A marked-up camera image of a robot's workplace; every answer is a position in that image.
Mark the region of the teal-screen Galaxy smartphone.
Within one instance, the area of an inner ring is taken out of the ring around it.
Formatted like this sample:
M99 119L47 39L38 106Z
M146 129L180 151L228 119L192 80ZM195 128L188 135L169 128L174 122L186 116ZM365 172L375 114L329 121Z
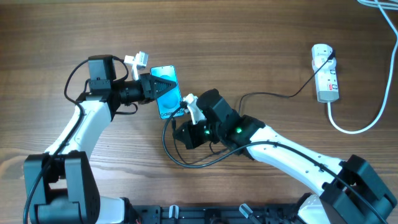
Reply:
M182 100L175 67L173 65L152 67L150 72L156 77L170 80L177 84L175 88L157 99L160 118L168 119L170 115L180 106L180 102Z

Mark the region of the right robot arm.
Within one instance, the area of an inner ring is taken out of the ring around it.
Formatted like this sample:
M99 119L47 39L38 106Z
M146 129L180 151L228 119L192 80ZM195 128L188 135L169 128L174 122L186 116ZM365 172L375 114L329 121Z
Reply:
M397 199L363 158L325 156L293 142L264 122L238 112L218 90L182 98L190 121L173 133L187 149L221 143L232 154L278 168L312 192L298 205L303 223L386 223Z

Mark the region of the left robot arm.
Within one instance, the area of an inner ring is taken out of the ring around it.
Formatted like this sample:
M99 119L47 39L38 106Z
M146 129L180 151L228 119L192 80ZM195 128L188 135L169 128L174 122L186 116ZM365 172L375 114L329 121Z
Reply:
M27 199L23 223L140 223L141 217L127 198L102 197L89 163L102 132L121 105L148 104L174 90L178 83L151 73L147 55L139 52L120 62L132 67L116 77L114 55L85 60L90 77L77 99L66 96L75 112L58 139L41 154L24 161Z

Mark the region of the white USB charger plug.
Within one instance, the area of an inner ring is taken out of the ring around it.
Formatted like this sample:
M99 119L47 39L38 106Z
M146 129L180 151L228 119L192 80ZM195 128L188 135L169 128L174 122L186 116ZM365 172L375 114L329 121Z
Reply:
M335 69L336 59L333 55L331 56L331 58L326 55L314 56L312 60L312 68L314 72L316 72L319 68L322 70Z

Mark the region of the white power strip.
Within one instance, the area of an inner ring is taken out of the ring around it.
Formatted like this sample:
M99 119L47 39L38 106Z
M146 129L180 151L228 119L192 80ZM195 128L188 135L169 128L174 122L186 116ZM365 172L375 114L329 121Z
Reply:
M317 55L326 55L331 58L335 53L327 44L315 44L312 47L312 59ZM338 79L335 69L322 70L315 72L315 87L317 93L317 101L320 103L334 102L339 99Z

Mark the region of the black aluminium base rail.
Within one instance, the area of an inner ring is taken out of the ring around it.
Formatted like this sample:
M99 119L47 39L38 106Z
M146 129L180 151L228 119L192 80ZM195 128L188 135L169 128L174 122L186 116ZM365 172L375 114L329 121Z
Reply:
M290 203L249 206L181 207L171 205L129 205L123 223L133 224L212 224L212 223L303 223L297 215L297 206Z

